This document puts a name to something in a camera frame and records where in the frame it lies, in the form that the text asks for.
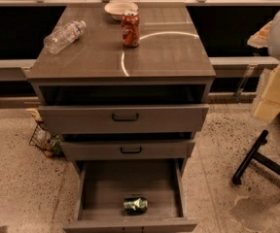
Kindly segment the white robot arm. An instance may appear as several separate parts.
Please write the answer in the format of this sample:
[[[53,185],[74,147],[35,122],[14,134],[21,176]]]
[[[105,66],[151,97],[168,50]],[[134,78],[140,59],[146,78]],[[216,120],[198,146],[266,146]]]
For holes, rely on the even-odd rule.
[[[247,44],[257,49],[267,48],[268,54],[279,61],[269,73],[261,99],[254,111],[255,118],[272,122],[280,113],[280,11],[271,22],[252,35]]]

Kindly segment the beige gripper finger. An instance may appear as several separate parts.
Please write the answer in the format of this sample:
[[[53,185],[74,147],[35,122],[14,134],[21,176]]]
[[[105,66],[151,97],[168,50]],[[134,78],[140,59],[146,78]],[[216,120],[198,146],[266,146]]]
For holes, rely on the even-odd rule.
[[[273,70],[264,69],[254,100],[253,117],[271,123],[280,113],[280,64]]]
[[[256,32],[254,35],[252,35],[248,41],[247,44],[253,48],[267,48],[268,47],[268,36],[270,32],[272,22],[268,22],[266,25],[264,25],[258,32]]]

